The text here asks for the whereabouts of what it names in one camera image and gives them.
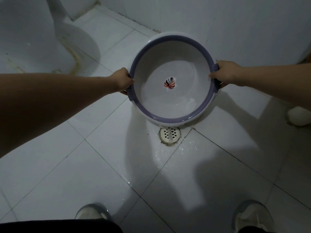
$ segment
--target black pants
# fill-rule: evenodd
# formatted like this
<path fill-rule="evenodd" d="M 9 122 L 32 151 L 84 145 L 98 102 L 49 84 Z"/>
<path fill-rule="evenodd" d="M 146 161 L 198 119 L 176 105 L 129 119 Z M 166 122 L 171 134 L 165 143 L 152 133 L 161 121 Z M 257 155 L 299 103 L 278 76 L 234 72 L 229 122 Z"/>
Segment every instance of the black pants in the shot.
<path fill-rule="evenodd" d="M 4 230 L 35 230 L 49 231 L 51 230 L 87 230 L 122 233 L 121 228 L 114 222 L 105 219 L 90 219 L 90 220 L 46 220 L 46 221 L 27 221 L 27 222 L 10 222 L 0 224 L 0 232 Z M 266 233 L 266 231 L 257 227 L 244 227 L 239 233 Z"/>

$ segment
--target round wash tub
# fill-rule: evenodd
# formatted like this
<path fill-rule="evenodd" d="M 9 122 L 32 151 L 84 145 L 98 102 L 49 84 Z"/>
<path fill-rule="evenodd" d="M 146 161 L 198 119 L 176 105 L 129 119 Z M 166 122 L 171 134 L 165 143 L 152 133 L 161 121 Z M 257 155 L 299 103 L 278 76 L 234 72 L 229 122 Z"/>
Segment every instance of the round wash tub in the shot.
<path fill-rule="evenodd" d="M 208 51 L 184 33 L 165 32 L 142 45 L 129 63 L 130 101 L 150 121 L 180 126 L 199 117 L 218 93 Z"/>

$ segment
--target white drain cover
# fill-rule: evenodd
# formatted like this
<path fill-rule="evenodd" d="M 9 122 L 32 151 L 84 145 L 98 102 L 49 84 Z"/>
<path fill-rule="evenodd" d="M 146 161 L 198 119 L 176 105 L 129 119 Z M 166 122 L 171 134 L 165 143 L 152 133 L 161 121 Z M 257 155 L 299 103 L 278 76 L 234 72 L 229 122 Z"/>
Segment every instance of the white drain cover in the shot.
<path fill-rule="evenodd" d="M 166 144 L 173 144 L 179 140 L 181 136 L 180 130 L 178 127 L 168 127 L 161 128 L 160 130 L 160 139 Z"/>

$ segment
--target forearm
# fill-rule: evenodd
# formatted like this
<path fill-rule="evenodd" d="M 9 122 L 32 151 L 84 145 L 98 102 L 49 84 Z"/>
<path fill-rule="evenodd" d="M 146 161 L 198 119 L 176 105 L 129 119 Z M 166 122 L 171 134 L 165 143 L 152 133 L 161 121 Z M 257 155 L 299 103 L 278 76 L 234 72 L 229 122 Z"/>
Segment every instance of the forearm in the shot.
<path fill-rule="evenodd" d="M 243 67 L 239 85 L 311 110 L 311 64 Z"/>
<path fill-rule="evenodd" d="M 0 157 L 115 90 L 109 77 L 0 74 Z"/>

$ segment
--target shoe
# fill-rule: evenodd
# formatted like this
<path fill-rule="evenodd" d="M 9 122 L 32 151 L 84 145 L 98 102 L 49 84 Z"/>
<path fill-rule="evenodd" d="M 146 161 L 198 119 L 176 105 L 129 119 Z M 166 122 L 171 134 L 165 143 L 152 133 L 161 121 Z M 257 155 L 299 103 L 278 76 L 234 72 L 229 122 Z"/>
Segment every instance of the shoe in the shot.
<path fill-rule="evenodd" d="M 99 203 L 87 204 L 83 206 L 77 212 L 75 217 L 75 219 L 100 219 L 100 218 L 112 221 L 107 208 L 105 208 L 103 205 Z"/>
<path fill-rule="evenodd" d="M 247 200 L 235 210 L 232 218 L 232 230 L 238 233 L 244 227 L 253 226 L 267 232 L 275 232 L 272 216 L 268 209 L 256 200 Z"/>

